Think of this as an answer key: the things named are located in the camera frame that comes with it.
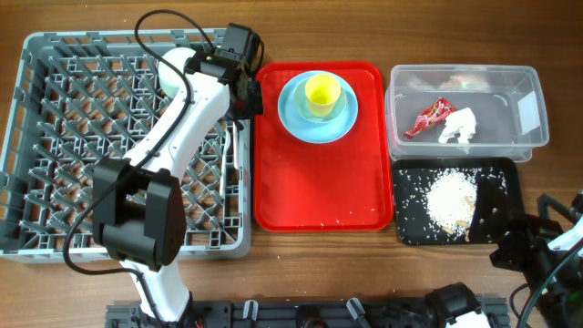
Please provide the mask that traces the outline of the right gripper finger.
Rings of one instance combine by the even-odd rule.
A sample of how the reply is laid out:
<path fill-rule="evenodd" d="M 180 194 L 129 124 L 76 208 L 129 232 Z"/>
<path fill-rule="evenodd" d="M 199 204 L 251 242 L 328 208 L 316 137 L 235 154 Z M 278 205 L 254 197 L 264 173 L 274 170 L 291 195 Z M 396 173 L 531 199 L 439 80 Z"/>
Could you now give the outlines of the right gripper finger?
<path fill-rule="evenodd" d="M 537 214 L 542 219 L 550 219 L 549 210 L 552 209 L 570 222 L 575 221 L 573 212 L 552 196 L 544 193 L 537 198 Z"/>
<path fill-rule="evenodd" d="M 494 183 L 482 178 L 477 183 L 474 216 L 468 232 L 470 243 L 497 243 L 507 231 L 512 199 Z"/>

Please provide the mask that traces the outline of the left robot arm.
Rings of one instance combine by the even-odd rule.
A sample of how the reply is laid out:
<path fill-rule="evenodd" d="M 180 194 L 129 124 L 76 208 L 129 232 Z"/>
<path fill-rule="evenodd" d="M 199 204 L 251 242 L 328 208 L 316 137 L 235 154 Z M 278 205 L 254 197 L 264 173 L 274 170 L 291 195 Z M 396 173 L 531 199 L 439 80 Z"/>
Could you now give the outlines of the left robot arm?
<path fill-rule="evenodd" d="M 130 272 L 140 295 L 135 323 L 200 327 L 177 256 L 186 233 L 180 183 L 206 134 L 225 115 L 262 111 L 252 62 L 262 42 L 246 26 L 229 24 L 209 50 L 176 47 L 158 64 L 171 103 L 150 132 L 121 159 L 94 170 L 93 237 Z"/>

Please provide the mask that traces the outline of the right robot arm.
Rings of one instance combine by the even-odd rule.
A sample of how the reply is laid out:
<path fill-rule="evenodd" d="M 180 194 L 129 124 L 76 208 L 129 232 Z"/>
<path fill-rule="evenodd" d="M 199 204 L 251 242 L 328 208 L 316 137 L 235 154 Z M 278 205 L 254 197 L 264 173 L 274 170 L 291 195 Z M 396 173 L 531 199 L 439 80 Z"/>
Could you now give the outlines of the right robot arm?
<path fill-rule="evenodd" d="M 509 305 L 518 327 L 527 327 L 530 314 L 538 310 L 548 327 L 582 325 L 582 194 L 566 206 L 548 194 L 537 198 L 537 214 L 514 207 L 509 196 L 493 181 L 477 182 L 476 206 L 468 238 L 492 242 L 489 255 L 498 268 L 520 272 L 522 289 L 529 289 L 523 308 Z"/>

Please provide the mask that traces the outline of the light blue plate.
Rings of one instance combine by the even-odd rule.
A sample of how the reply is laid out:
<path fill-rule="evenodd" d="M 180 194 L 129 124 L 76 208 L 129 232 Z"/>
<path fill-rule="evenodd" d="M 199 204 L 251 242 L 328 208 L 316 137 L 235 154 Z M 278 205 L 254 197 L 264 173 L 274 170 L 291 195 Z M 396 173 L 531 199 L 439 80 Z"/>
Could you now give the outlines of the light blue plate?
<path fill-rule="evenodd" d="M 303 119 L 294 102 L 297 86 L 305 79 L 327 73 L 335 76 L 345 92 L 346 106 L 342 114 L 335 120 L 316 124 Z M 353 127 L 358 116 L 358 101 L 352 87 L 341 77 L 326 71 L 308 71 L 292 78 L 283 88 L 278 100 L 278 114 L 282 125 L 294 137 L 312 144 L 325 144 L 336 141 L 347 134 Z"/>

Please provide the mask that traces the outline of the white spoon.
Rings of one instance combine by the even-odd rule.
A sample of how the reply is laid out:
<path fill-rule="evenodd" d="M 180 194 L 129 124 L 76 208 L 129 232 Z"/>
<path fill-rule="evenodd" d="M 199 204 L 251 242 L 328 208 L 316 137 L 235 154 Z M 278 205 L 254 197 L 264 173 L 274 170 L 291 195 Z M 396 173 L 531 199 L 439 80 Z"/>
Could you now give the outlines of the white spoon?
<path fill-rule="evenodd" d="M 228 129 L 225 130 L 224 145 L 221 156 L 221 175 L 220 175 L 220 196 L 224 197 L 226 192 L 227 181 L 227 157 L 231 145 L 231 134 Z"/>

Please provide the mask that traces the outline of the white fork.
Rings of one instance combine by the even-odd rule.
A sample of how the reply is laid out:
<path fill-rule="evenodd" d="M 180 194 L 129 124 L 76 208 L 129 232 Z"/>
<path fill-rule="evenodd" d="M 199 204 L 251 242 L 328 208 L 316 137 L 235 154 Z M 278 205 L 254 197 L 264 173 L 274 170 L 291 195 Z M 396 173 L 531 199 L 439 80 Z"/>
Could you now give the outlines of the white fork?
<path fill-rule="evenodd" d="M 239 137 L 239 129 L 237 126 L 237 121 L 233 122 L 232 125 L 232 144 L 233 144 L 233 167 L 236 170 L 240 169 L 240 156 L 239 156 L 239 149 L 240 149 L 240 137 Z"/>

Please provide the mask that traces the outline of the green bowl with rice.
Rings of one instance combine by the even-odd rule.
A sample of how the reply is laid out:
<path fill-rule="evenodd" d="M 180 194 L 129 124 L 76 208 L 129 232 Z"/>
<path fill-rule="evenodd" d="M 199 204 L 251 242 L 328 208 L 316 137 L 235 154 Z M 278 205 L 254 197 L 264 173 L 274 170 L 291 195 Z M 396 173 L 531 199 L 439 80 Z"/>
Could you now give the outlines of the green bowl with rice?
<path fill-rule="evenodd" d="M 196 51 L 187 47 L 177 47 L 169 50 L 162 58 L 173 65 L 181 73 L 187 60 L 195 56 Z M 163 92 L 171 98 L 174 98 L 179 89 L 184 86 L 180 76 L 168 65 L 159 62 L 159 83 Z"/>

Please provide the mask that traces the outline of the red snack wrapper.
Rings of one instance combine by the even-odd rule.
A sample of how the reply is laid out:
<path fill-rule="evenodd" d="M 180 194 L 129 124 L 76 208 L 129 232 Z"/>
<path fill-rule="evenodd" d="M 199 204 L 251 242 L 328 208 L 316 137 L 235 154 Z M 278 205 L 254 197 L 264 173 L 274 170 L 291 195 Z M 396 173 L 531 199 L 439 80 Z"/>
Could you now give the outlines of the red snack wrapper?
<path fill-rule="evenodd" d="M 429 129 L 431 126 L 445 121 L 454 112 L 456 112 L 456 107 L 444 97 L 439 97 L 432 105 L 417 116 L 413 127 L 407 130 L 404 136 L 411 139 L 420 132 Z"/>

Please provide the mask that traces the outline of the white tissue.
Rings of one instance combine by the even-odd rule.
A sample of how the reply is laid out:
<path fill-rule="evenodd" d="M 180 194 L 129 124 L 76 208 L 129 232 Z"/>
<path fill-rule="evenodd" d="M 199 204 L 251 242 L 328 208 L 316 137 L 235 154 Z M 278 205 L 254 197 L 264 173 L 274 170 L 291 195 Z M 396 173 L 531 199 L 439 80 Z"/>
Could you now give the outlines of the white tissue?
<path fill-rule="evenodd" d="M 461 149 L 469 153 L 469 141 L 476 133 L 476 117 L 471 108 L 463 108 L 453 112 L 445 119 L 445 128 L 438 142 L 445 144 L 450 138 L 457 138 Z"/>

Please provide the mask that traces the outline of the yellow plastic cup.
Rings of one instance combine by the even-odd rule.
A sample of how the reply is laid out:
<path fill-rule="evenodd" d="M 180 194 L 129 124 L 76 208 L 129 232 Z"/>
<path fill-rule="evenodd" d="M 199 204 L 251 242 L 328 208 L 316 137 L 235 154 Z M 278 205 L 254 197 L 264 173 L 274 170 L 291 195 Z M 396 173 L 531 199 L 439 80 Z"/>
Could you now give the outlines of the yellow plastic cup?
<path fill-rule="evenodd" d="M 327 73 L 310 77 L 305 85 L 308 109 L 317 118 L 327 117 L 342 94 L 339 80 Z"/>

